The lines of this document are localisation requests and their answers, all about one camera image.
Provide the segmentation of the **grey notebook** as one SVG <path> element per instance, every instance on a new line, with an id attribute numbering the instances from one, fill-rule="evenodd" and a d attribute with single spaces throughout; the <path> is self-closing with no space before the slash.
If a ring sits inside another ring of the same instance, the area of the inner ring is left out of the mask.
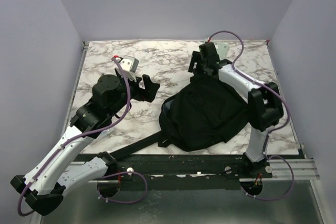
<path id="1" fill-rule="evenodd" d="M 222 42 L 222 41 L 215 41 L 214 45 L 219 55 L 219 59 L 224 60 L 229 50 L 229 44 L 226 42 Z"/>

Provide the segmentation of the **black student backpack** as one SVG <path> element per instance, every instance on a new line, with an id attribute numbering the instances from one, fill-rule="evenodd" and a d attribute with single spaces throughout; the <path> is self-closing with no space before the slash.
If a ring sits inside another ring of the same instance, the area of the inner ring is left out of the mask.
<path id="1" fill-rule="evenodd" d="M 125 158 L 152 144 L 198 151 L 228 142 L 247 123 L 247 103 L 234 88 L 212 77 L 193 77 L 190 84 L 163 102 L 159 132 L 111 155 Z"/>

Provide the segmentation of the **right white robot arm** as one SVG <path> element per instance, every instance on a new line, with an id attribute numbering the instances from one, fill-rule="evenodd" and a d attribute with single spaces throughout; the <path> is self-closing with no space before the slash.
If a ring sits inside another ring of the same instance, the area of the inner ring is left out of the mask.
<path id="1" fill-rule="evenodd" d="M 221 60 L 212 42 L 204 43 L 199 46 L 199 51 L 192 52 L 188 72 L 213 76 L 247 99 L 251 134 L 245 156 L 249 160 L 242 163 L 241 171 L 246 177 L 255 177 L 261 169 L 258 162 L 265 159 L 268 134 L 283 117 L 278 86 L 274 82 L 259 82 L 238 70 L 233 62 Z"/>

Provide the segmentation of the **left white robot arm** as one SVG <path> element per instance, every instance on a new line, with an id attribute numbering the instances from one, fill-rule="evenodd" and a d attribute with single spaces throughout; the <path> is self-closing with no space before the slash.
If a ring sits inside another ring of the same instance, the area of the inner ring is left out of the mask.
<path id="1" fill-rule="evenodd" d="M 116 121 L 112 118 L 121 110 L 131 109 L 131 100 L 152 102 L 160 84 L 153 83 L 144 74 L 130 80 L 120 74 L 102 75 L 92 87 L 92 97 L 80 107 L 70 120 L 63 136 L 26 175 L 16 175 L 10 181 L 20 194 L 18 213 L 22 212 L 22 202 L 42 216 L 53 212 L 64 197 L 78 186 L 96 178 L 112 179 L 120 176 L 116 158 L 108 152 L 97 154 L 92 160 L 74 170 L 68 166 L 77 155 L 95 140 L 101 132 L 120 123 L 124 115 Z"/>

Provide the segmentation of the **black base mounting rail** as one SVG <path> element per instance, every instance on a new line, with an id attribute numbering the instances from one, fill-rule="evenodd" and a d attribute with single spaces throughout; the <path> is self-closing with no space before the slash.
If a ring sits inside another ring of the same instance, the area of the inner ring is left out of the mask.
<path id="1" fill-rule="evenodd" d="M 96 177 L 103 192 L 121 190 L 239 190 L 243 182 L 264 180 L 267 161 L 249 165 L 243 155 L 134 154 L 117 158 L 117 166 Z"/>

